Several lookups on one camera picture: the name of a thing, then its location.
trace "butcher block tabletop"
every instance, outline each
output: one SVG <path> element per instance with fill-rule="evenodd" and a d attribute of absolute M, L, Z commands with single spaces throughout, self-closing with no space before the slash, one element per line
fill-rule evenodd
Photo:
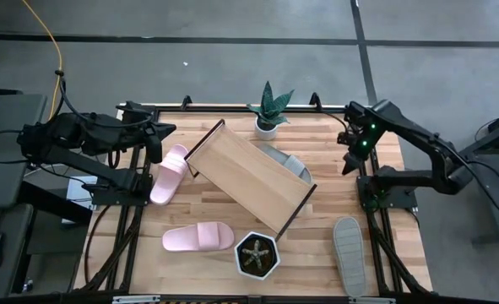
<path fill-rule="evenodd" d="M 336 140 L 343 126 L 324 114 L 285 115 L 290 123 L 281 124 L 277 138 L 266 143 L 301 160 L 318 186 L 278 242 L 279 267 L 266 280 L 258 281 L 238 274 L 233 247 L 216 252 L 167 252 L 162 247 L 161 237 L 166 231 L 206 221 L 219 221 L 230 226 L 235 234 L 235 245 L 251 231 L 276 236 L 276 232 L 205 176 L 193 178 L 188 172 L 169 204 L 149 204 L 144 208 L 131 294 L 346 296 L 332 244 L 332 229 L 338 219 L 351 216 L 358 220 L 364 240 L 366 295 L 377 295 L 366 215 L 355 187 L 358 171 L 347 176 L 340 173 L 347 147 L 336 144 Z M 191 149 L 220 119 L 225 119 L 228 128 L 242 138 L 253 144 L 262 143 L 253 132 L 255 116 L 251 113 L 162 112 L 160 122 L 177 125 L 176 131 L 163 140 L 163 155 L 174 144 Z M 377 156 L 381 166 L 403 169 L 395 134 L 384 134 L 377 145 Z M 128 167 L 130 160 L 129 150 L 122 154 L 118 167 Z M 158 170 L 159 166 L 153 165 L 151 173 L 156 176 Z M 120 209 L 111 207 L 98 224 L 89 251 L 90 276 L 100 269 L 111 253 Z M 100 209 L 95 211 L 90 227 L 99 212 Z M 431 290 L 415 219 L 402 209 L 390 209 L 389 216 L 397 254 L 420 284 Z M 392 288 L 388 260 L 382 250 L 381 255 L 386 281 Z M 117 286 L 122 279 L 125 260 L 124 253 L 118 267 Z M 74 288 L 82 285 L 83 261 Z"/>

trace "pink slide sandal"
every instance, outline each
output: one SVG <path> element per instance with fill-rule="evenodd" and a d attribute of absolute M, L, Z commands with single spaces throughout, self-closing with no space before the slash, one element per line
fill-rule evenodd
<path fill-rule="evenodd" d="M 225 250 L 232 244 L 234 232 L 220 222 L 198 223 L 163 235 L 163 247 L 170 252 Z"/>
<path fill-rule="evenodd" d="M 183 159 L 187 153 L 187 149 L 180 144 L 175 144 L 168 151 L 159 164 L 159 176 L 149 194 L 149 200 L 152 203 L 166 205 L 171 201 L 176 189 L 180 186 L 180 182 L 182 182 L 185 172 L 187 172 L 187 162 Z"/>

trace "green leaf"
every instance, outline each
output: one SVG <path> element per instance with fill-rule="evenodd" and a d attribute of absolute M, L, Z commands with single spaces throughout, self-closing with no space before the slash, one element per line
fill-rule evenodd
<path fill-rule="evenodd" d="M 264 115 L 269 119 L 273 119 L 274 117 L 277 117 L 289 104 L 290 98 L 291 98 L 293 93 L 294 93 L 294 90 L 292 90 L 289 94 L 283 94 L 283 95 L 277 97 L 272 102 L 272 106 L 266 107 L 267 111 L 264 113 Z"/>
<path fill-rule="evenodd" d="M 277 117 L 274 117 L 273 119 L 269 119 L 269 120 L 268 120 L 268 123 L 271 123 L 271 124 L 273 124 L 273 125 L 275 125 L 275 126 L 277 126 L 277 125 L 279 125 L 279 124 L 281 124 L 281 123 L 283 123 L 283 122 L 289 122 L 289 121 L 286 119 L 286 117 L 284 117 L 283 115 L 279 115 L 279 116 L 277 116 Z"/>
<path fill-rule="evenodd" d="M 249 109 L 249 111 L 260 114 L 260 106 L 251 106 L 251 104 L 246 104 L 246 106 Z"/>
<path fill-rule="evenodd" d="M 269 81 L 266 81 L 266 85 L 264 85 L 263 98 L 260 100 L 260 106 L 263 108 L 263 113 L 267 112 L 266 105 L 272 101 L 274 101 L 272 86 L 269 84 Z"/>

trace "plant pot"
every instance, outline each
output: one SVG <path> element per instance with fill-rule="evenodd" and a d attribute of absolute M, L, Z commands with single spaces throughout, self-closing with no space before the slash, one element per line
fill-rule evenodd
<path fill-rule="evenodd" d="M 250 259 L 252 255 L 244 252 L 244 249 L 254 251 L 256 241 L 259 242 L 258 252 L 268 250 L 268 254 L 259 257 L 261 261 L 260 268 L 258 267 L 256 260 L 247 263 L 247 260 Z M 249 232 L 249 234 L 234 247 L 234 254 L 236 255 L 238 272 L 256 280 L 265 280 L 281 262 L 275 239 L 271 236 L 265 236 L 257 232 Z"/>
<path fill-rule="evenodd" d="M 257 137 L 260 138 L 261 140 L 271 140 L 274 139 L 275 136 L 277 136 L 277 126 L 275 126 L 271 130 L 262 130 L 258 126 L 258 117 L 255 118 L 255 133 L 257 134 Z"/>

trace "gray slide sandal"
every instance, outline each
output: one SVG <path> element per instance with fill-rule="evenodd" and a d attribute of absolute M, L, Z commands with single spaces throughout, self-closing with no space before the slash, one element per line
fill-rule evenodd
<path fill-rule="evenodd" d="M 364 248 L 358 222 L 352 217 L 340 219 L 334 227 L 334 246 L 344 290 L 352 297 L 366 292 Z"/>
<path fill-rule="evenodd" d="M 292 173 L 296 174 L 304 182 L 311 183 L 311 173 L 309 173 L 309 170 L 306 168 L 306 166 L 294 155 L 288 155 L 282 151 L 277 150 L 269 144 L 260 144 L 258 145 L 258 148 L 269 157 L 279 162 L 285 168 L 289 169 Z"/>

